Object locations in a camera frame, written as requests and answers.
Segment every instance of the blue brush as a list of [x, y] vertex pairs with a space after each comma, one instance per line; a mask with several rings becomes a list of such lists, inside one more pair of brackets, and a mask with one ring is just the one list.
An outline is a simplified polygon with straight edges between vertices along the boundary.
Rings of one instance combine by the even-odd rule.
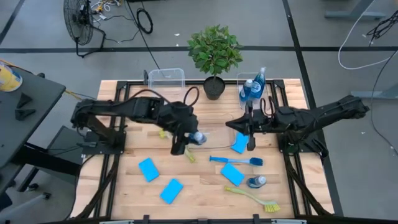
[[224, 157], [212, 157], [210, 156], [209, 161], [218, 161], [218, 162], [239, 162], [239, 163], [245, 163], [245, 164], [250, 164], [254, 166], [262, 166], [262, 159], [253, 157], [251, 159], [228, 159]]

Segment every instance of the black flower pot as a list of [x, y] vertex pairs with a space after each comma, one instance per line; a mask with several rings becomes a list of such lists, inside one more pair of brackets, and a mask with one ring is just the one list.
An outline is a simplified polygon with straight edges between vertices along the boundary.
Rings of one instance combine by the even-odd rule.
[[208, 77], [203, 88], [209, 100], [217, 100], [225, 90], [225, 82], [220, 77]]

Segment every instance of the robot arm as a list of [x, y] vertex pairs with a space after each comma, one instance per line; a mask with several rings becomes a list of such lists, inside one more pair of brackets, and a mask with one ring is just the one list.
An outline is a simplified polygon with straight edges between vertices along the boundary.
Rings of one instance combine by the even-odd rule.
[[312, 132], [341, 119], [363, 118], [367, 111], [369, 108], [361, 99], [351, 95], [312, 110], [281, 106], [270, 117], [262, 109], [253, 110], [252, 102], [248, 101], [245, 114], [226, 125], [250, 136], [248, 150], [252, 151], [256, 146], [254, 133], [284, 133], [289, 144], [297, 144]]
[[96, 118], [97, 115], [127, 117], [137, 123], [155, 124], [173, 134], [171, 154], [181, 155], [185, 145], [199, 144], [185, 136], [185, 133], [195, 134], [198, 131], [197, 116], [193, 114], [193, 107], [185, 103], [164, 103], [164, 98], [156, 97], [133, 97], [120, 103], [83, 100], [76, 105], [71, 122], [74, 128], [91, 129], [110, 146], [121, 143], [120, 132], [107, 128]]

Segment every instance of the blue cleaning sponge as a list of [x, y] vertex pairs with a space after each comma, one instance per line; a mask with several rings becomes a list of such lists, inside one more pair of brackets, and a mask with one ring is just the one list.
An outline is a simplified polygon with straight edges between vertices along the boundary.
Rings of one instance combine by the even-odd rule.
[[221, 170], [221, 174], [223, 174], [229, 181], [232, 182], [235, 186], [239, 186], [244, 179], [244, 175], [235, 168], [230, 163], [227, 163], [223, 169]]
[[248, 143], [249, 136], [244, 136], [242, 133], [238, 132], [236, 134], [235, 144], [231, 146], [231, 149], [235, 150], [236, 152], [242, 154], [246, 144]]
[[178, 193], [182, 190], [182, 184], [176, 179], [172, 179], [168, 186], [160, 194], [161, 199], [163, 199], [167, 204], [171, 204]]
[[140, 162], [139, 168], [148, 182], [151, 182], [152, 180], [154, 180], [156, 177], [159, 176], [159, 172], [157, 171], [155, 164], [152, 162], [151, 158], [148, 158]]

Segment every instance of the wood grain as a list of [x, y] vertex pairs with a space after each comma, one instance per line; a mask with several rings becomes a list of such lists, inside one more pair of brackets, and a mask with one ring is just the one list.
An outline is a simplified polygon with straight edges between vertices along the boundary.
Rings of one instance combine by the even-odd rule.
[[[289, 106], [306, 108], [300, 80], [284, 81]], [[116, 82], [116, 80], [102, 81], [98, 99], [113, 100]], [[229, 146], [232, 145], [236, 132], [227, 128], [225, 122], [241, 117], [244, 112], [239, 106], [236, 86], [227, 85], [220, 99], [216, 101], [208, 100], [203, 87], [198, 87], [200, 97], [194, 106], [194, 113], [200, 123], [198, 128], [206, 134], [208, 141], [202, 146], [191, 147], [197, 160], [194, 164], [191, 164], [185, 156], [170, 155], [171, 140], [160, 139], [160, 129], [157, 126], [126, 120], [128, 125], [126, 151], [119, 164], [112, 218], [142, 219], [143, 215], [150, 215], [151, 219], [252, 218], [255, 213], [261, 218], [292, 218], [293, 211], [284, 160], [277, 148], [275, 134], [256, 134], [257, 147], [252, 152], [245, 151], [240, 155], [232, 151]], [[146, 86], [132, 86], [131, 95], [143, 88]], [[182, 100], [185, 94], [171, 88], [160, 92], [170, 101]], [[141, 96], [152, 96], [152, 93], [143, 93]], [[188, 97], [188, 103], [192, 102], [194, 97], [195, 94], [192, 92]], [[101, 117], [100, 120], [109, 125], [109, 117]], [[210, 155], [235, 159], [262, 158], [264, 165], [261, 167], [249, 165], [236, 167], [245, 174], [244, 181], [255, 175], [264, 175], [267, 177], [267, 184], [260, 189], [249, 189], [245, 183], [242, 183], [239, 188], [264, 200], [275, 200], [281, 210], [266, 213], [261, 205], [250, 198], [225, 192], [223, 187], [231, 183], [220, 174], [222, 163], [208, 161]], [[319, 157], [313, 153], [302, 153], [300, 156], [308, 188], [325, 209], [333, 212]], [[160, 176], [151, 183], [144, 180], [138, 168], [138, 163], [148, 157], [152, 158], [160, 172]], [[102, 161], [103, 156], [95, 156], [82, 168], [72, 216], [79, 214], [96, 192]], [[159, 195], [172, 178], [178, 179], [183, 184], [183, 189], [173, 204], [167, 205]], [[298, 201], [300, 211], [303, 213], [301, 194], [298, 194]]]

